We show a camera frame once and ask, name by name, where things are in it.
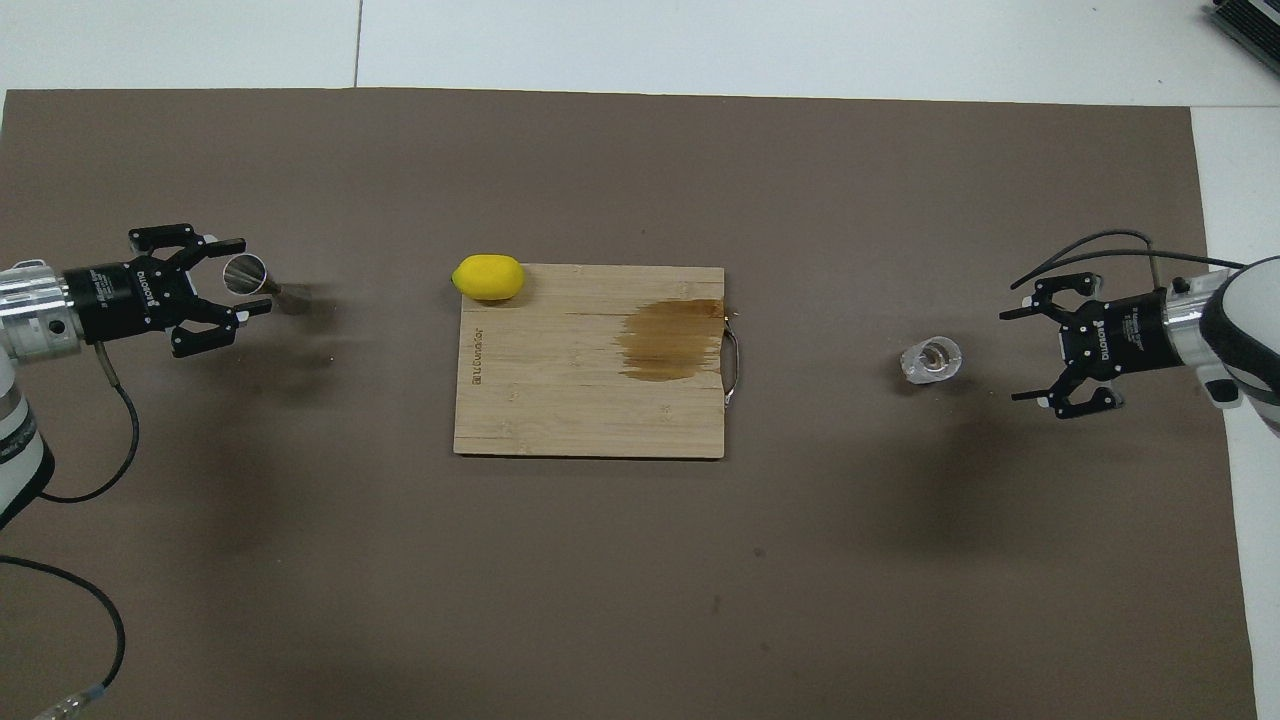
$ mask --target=liquid stain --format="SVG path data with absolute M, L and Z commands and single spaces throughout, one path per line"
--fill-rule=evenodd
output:
M 628 378 L 649 382 L 691 378 L 719 369 L 724 331 L 721 300 L 663 300 L 628 315 L 618 336 Z

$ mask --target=brown paper mat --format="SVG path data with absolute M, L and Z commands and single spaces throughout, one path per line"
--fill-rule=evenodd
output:
M 996 319 L 1100 228 L 1203 251 L 1185 109 L 15 91 L 0 197 L 6 263 L 186 220 L 332 300 L 202 357 L 115 343 L 134 471 L 0 537 L 120 605 L 100 720 L 1254 715 L 1219 414 L 1187 372 L 1089 420 L 1012 404 L 1055 328 Z M 726 459 L 453 456 L 448 273 L 477 251 L 724 266 Z M 934 333 L 965 368 L 909 388 Z M 127 423 L 92 354 L 19 380 L 56 488 L 96 486 Z M 0 714 L 105 670 L 92 601 L 0 583 Z

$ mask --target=lemon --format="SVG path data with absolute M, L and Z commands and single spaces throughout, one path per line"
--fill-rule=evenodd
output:
M 472 300 L 507 300 L 525 287 L 525 269 L 511 255 L 471 255 L 453 270 L 453 286 Z

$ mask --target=metal cup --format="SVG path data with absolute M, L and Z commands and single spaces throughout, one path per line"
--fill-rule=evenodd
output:
M 280 313 L 302 315 L 311 306 L 311 288 L 305 284 L 279 283 L 266 269 L 266 263 L 252 254 L 232 258 L 223 268 L 223 283 L 232 295 L 270 295 Z

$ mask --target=cutting board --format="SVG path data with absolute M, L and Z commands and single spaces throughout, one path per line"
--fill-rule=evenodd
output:
M 453 451 L 723 457 L 723 268 L 526 264 L 462 300 Z

